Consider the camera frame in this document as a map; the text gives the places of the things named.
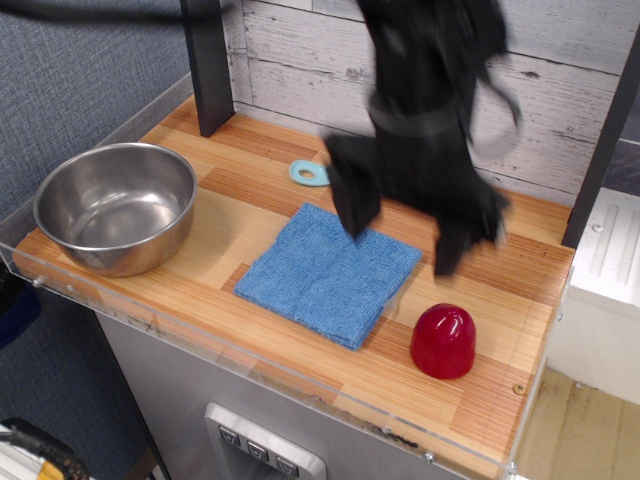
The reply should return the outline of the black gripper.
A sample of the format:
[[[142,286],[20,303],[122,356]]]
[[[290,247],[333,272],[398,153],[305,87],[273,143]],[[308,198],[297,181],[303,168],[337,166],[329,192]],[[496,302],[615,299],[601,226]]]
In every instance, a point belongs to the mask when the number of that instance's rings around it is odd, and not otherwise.
[[[420,107],[373,94],[368,110],[374,135],[324,136],[334,207],[352,238],[379,214],[386,196],[445,217],[438,220],[436,277],[452,276],[475,245],[504,241],[510,202],[473,166],[452,100]]]

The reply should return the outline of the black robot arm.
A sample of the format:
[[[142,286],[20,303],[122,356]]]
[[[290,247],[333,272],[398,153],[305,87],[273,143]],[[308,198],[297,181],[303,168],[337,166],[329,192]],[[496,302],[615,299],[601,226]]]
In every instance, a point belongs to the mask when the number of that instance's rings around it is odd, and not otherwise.
[[[361,1],[374,46],[368,100],[372,137],[331,133],[324,142],[332,198],[343,228],[358,237],[390,198],[438,223],[435,275],[496,242],[508,200],[476,171],[468,138],[476,82],[505,49],[494,1]]]

